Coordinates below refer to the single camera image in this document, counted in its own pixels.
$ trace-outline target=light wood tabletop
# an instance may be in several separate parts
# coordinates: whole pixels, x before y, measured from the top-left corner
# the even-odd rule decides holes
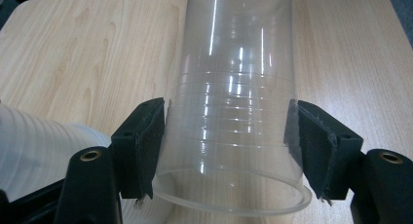
[[[31,0],[0,32],[2,103],[108,135],[177,75],[187,0]],[[293,0],[299,99],[413,158],[413,52],[390,0]],[[350,201],[281,217],[176,206],[169,223],[352,223]]]

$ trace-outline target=wood grain surface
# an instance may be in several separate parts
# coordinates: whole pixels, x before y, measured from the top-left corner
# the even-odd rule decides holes
[[[2,103],[111,134],[134,107],[170,96],[186,0],[32,0],[0,32]],[[413,52],[389,0],[294,0],[300,99],[413,158]],[[176,206],[168,223],[352,223],[350,201],[281,217]]]

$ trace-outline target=wooden table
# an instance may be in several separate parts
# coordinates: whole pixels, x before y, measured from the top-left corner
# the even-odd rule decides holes
[[[294,0],[298,97],[360,134],[363,152],[413,158],[413,53],[389,0]],[[186,0],[32,0],[0,32],[2,103],[111,134],[169,98]],[[349,205],[240,218],[176,206],[169,223],[352,223]]]

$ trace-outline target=clear acrylic cylinder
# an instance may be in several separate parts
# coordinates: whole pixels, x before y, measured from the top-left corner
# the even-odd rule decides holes
[[[304,208],[293,99],[291,0],[188,0],[155,193],[243,216]]]

